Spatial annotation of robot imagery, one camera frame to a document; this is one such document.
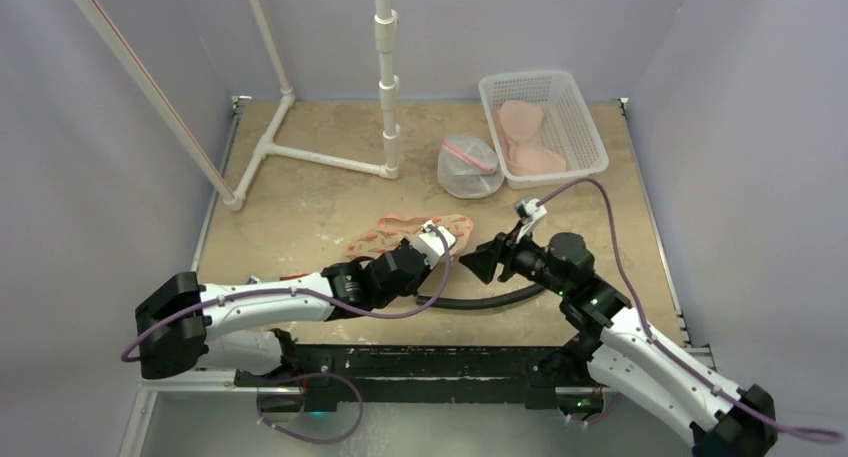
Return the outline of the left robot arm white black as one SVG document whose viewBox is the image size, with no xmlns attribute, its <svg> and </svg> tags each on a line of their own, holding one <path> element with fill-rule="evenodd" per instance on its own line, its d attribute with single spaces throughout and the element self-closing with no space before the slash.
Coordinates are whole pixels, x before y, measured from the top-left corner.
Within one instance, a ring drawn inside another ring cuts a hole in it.
<svg viewBox="0 0 848 457">
<path fill-rule="evenodd" d="M 244 285 L 202 284 L 196 273 L 166 280 L 135 311 L 138 336 L 121 358 L 143 378 L 164 379 L 197 367 L 222 367 L 284 386 L 297 376 L 294 344 L 283 322 L 388 318 L 385 307 L 419 287 L 449 256 L 451 240 L 434 232 L 404 238 L 377 258 L 360 257 L 320 272 Z"/>
</svg>

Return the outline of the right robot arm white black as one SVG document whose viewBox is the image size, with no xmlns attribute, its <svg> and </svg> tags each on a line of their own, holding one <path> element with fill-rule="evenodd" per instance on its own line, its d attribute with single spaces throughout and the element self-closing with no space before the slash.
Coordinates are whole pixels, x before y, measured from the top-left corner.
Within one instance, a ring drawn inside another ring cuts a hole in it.
<svg viewBox="0 0 848 457">
<path fill-rule="evenodd" d="M 578 331 L 561 358 L 564 376 L 617 391 L 672 429 L 693 455 L 763 456 L 775 445 L 776 430 L 744 410 L 774 417 L 771 395 L 719 376 L 642 323 L 624 294 L 595 272 L 581 236 L 558 233 L 542 247 L 499 233 L 459 261 L 484 283 L 520 275 L 558 294 L 560 311 Z"/>
</svg>

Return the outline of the floral mesh laundry bag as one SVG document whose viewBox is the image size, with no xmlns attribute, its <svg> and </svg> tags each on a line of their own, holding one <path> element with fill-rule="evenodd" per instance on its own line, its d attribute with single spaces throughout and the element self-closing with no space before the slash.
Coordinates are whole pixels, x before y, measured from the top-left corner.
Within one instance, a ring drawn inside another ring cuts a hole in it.
<svg viewBox="0 0 848 457">
<path fill-rule="evenodd" d="M 465 215 L 444 214 L 406 218 L 392 213 L 381 218 L 374 228 L 346 243 L 343 246 L 342 256 L 345 260 L 379 257 L 382 253 L 394 249 L 402 239 L 412 240 L 413 237 L 421 234 L 427 222 L 444 227 L 454 237 L 455 243 L 450 250 L 452 257 L 461 254 L 471 240 L 473 222 Z"/>
</svg>

